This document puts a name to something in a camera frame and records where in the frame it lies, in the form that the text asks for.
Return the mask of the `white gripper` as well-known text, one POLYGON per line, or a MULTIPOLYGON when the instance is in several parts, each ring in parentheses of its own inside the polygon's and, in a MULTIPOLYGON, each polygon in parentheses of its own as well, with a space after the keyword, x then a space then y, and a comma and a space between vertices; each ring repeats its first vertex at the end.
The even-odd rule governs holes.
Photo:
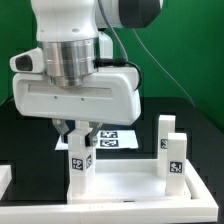
POLYGON ((81 87, 58 87, 45 75, 18 73, 13 91, 22 115, 56 118, 52 123, 63 143, 71 132, 66 120, 90 122, 85 146, 94 147, 102 123, 131 125, 140 116, 137 84, 134 68, 100 68, 81 87))

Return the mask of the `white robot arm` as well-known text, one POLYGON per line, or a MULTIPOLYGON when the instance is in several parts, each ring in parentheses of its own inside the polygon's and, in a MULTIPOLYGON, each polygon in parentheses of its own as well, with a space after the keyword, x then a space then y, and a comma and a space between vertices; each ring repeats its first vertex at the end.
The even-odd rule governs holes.
POLYGON ((67 120, 87 121, 88 146, 104 123, 130 125, 141 113, 140 69, 113 57, 106 27, 145 28, 163 0, 31 0, 38 47, 14 56, 13 93, 19 112, 51 118, 58 132, 67 120))

